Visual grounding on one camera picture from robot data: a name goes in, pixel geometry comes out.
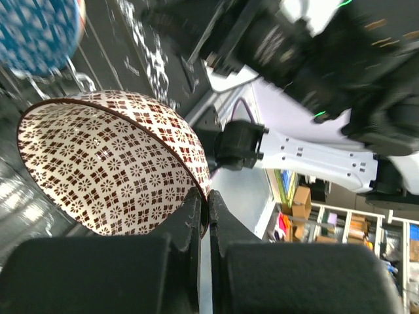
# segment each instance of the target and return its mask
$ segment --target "cable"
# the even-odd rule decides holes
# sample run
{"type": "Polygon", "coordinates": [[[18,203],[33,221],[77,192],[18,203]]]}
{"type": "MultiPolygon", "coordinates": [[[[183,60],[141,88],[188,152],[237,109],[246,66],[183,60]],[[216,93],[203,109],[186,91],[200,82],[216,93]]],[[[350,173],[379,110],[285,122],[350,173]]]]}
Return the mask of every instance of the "cable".
{"type": "Polygon", "coordinates": [[[243,106],[244,106],[244,109],[246,109],[246,112],[247,112],[247,114],[250,117],[250,122],[251,123],[256,123],[255,117],[253,116],[253,113],[250,110],[250,106],[249,106],[249,104],[247,103],[247,101],[243,97],[239,97],[236,100],[236,102],[234,103],[233,110],[231,112],[231,118],[230,118],[230,120],[233,120],[234,114],[236,113],[236,110],[237,110],[237,108],[238,108],[238,106],[239,106],[240,103],[242,103],[243,106]]]}

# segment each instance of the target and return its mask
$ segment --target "bowl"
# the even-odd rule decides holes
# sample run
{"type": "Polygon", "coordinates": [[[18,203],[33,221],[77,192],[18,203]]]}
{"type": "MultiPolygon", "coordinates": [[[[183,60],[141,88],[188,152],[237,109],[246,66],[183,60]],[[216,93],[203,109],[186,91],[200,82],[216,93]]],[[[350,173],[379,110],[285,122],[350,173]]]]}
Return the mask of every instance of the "bowl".
{"type": "Polygon", "coordinates": [[[74,55],[81,27],[77,0],[0,0],[0,63],[49,75],[74,55]]]}
{"type": "MultiPolygon", "coordinates": [[[[97,234],[147,234],[190,188],[210,192],[191,127],[155,99],[107,90],[31,106],[18,126],[20,156],[43,192],[97,234]]],[[[202,232],[208,227],[202,213],[202,232]]]]}

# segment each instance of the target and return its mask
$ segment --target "bowl rim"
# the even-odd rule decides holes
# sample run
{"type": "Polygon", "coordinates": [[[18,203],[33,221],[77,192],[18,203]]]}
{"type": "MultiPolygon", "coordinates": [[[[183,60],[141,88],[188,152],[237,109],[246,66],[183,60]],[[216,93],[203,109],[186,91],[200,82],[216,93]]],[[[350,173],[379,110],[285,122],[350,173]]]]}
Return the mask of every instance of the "bowl rim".
{"type": "MultiPolygon", "coordinates": [[[[91,107],[91,108],[95,108],[97,110],[100,111],[105,111],[109,114],[113,114],[115,116],[117,116],[120,119],[125,120],[128,123],[131,123],[133,126],[139,128],[141,131],[144,131],[146,134],[148,134],[149,136],[151,136],[154,140],[158,141],[174,158],[176,158],[176,160],[178,162],[180,162],[180,164],[182,165],[182,167],[187,171],[187,173],[189,174],[189,176],[191,177],[191,179],[193,180],[196,188],[198,189],[200,195],[201,195],[201,237],[203,237],[205,235],[205,233],[208,230],[208,226],[210,224],[210,212],[209,212],[209,207],[208,207],[208,200],[207,200],[207,196],[205,195],[204,191],[202,190],[202,187],[200,186],[200,184],[198,183],[198,181],[196,180],[195,176],[192,174],[192,172],[190,171],[190,169],[186,166],[185,162],[179,157],[178,154],[176,154],[174,152],[174,150],[172,148],[170,148],[163,140],[161,140],[161,138],[159,138],[157,135],[155,135],[152,131],[148,130],[146,127],[142,126],[140,123],[138,123],[135,120],[132,120],[130,117],[125,116],[117,111],[114,111],[112,109],[109,109],[107,107],[95,104],[95,103],[91,103],[89,101],[85,101],[85,100],[80,100],[80,99],[73,99],[73,98],[65,98],[65,97],[61,97],[61,98],[52,98],[52,99],[47,99],[44,101],[40,101],[38,103],[33,104],[32,106],[30,106],[29,108],[27,108],[21,115],[21,117],[19,118],[19,122],[16,128],[16,143],[18,144],[18,152],[19,152],[19,157],[22,161],[22,163],[25,166],[25,169],[27,170],[27,172],[29,172],[29,169],[26,166],[26,163],[22,157],[21,151],[19,149],[19,143],[21,142],[21,140],[19,140],[19,130],[20,130],[20,126],[22,124],[22,121],[25,119],[25,117],[34,109],[37,109],[39,107],[45,106],[45,105],[50,105],[53,103],[66,103],[66,104],[77,104],[77,105],[84,105],[87,107],[91,107]]],[[[39,188],[42,190],[43,194],[45,194],[47,197],[48,195],[44,192],[44,190],[42,189],[41,186],[39,186],[39,188]]],[[[48,197],[48,199],[52,200],[58,207],[60,207],[55,200],[53,200],[52,198],[48,197]]]]}

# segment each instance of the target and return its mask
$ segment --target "cardboard box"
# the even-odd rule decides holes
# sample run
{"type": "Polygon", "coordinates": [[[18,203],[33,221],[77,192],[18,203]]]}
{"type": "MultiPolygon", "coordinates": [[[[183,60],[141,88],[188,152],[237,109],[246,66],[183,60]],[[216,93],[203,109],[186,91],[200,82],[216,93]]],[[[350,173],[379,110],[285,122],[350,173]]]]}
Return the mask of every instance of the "cardboard box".
{"type": "Polygon", "coordinates": [[[361,230],[364,232],[368,232],[369,224],[366,221],[351,221],[350,228],[355,230],[361,230]]]}
{"type": "Polygon", "coordinates": [[[348,237],[353,238],[353,239],[362,240],[365,237],[365,233],[362,230],[350,229],[348,237]]]}
{"type": "Polygon", "coordinates": [[[365,244],[365,240],[364,239],[354,239],[352,237],[348,238],[348,243],[350,244],[365,244]]]}
{"type": "Polygon", "coordinates": [[[293,215],[293,210],[290,207],[288,207],[287,204],[282,203],[281,204],[281,213],[283,213],[284,215],[292,216],[293,215]]]}
{"type": "Polygon", "coordinates": [[[308,219],[312,211],[312,197],[310,189],[305,186],[299,186],[293,200],[293,216],[308,219]]]}
{"type": "Polygon", "coordinates": [[[287,228],[287,234],[284,238],[285,242],[292,242],[293,241],[293,225],[287,228]]]}
{"type": "Polygon", "coordinates": [[[317,236],[316,242],[320,243],[338,243],[337,239],[332,239],[331,237],[324,237],[322,235],[317,236]]]}
{"type": "Polygon", "coordinates": [[[294,227],[294,241],[301,241],[301,239],[304,237],[304,225],[300,225],[300,223],[303,222],[298,222],[299,225],[294,227]]]}
{"type": "Polygon", "coordinates": [[[410,303],[410,314],[419,314],[419,305],[418,304],[410,303]]]}
{"type": "Polygon", "coordinates": [[[419,262],[419,241],[410,240],[410,261],[419,262]]]}
{"type": "Polygon", "coordinates": [[[365,216],[362,216],[362,215],[352,215],[351,221],[364,222],[365,221],[365,216]]]}
{"type": "Polygon", "coordinates": [[[368,234],[370,226],[371,226],[371,223],[369,221],[365,221],[362,225],[362,231],[368,234]]]}

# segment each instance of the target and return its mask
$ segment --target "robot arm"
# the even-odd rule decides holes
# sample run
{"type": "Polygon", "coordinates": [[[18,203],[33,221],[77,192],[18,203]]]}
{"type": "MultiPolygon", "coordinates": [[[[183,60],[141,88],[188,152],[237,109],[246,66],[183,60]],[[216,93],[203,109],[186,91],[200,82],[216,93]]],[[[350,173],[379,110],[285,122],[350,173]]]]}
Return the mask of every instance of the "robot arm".
{"type": "MultiPolygon", "coordinates": [[[[315,37],[304,19],[291,21],[279,2],[180,0],[152,8],[142,18],[169,37],[186,60],[206,60],[214,73],[228,76],[244,65],[252,68],[310,111],[316,123],[351,109],[341,132],[371,151],[351,156],[287,141],[272,131],[261,141],[266,155],[259,166],[321,177],[366,193],[367,201],[381,207],[419,204],[417,0],[403,5],[394,0],[342,1],[315,37]]],[[[225,138],[242,140],[237,134],[225,138]]],[[[235,157],[236,166],[256,162],[248,155],[235,157]]]]}
{"type": "Polygon", "coordinates": [[[270,130],[261,143],[263,159],[255,167],[287,169],[338,184],[355,193],[372,190],[378,161],[371,152],[349,152],[299,141],[270,130]]]}

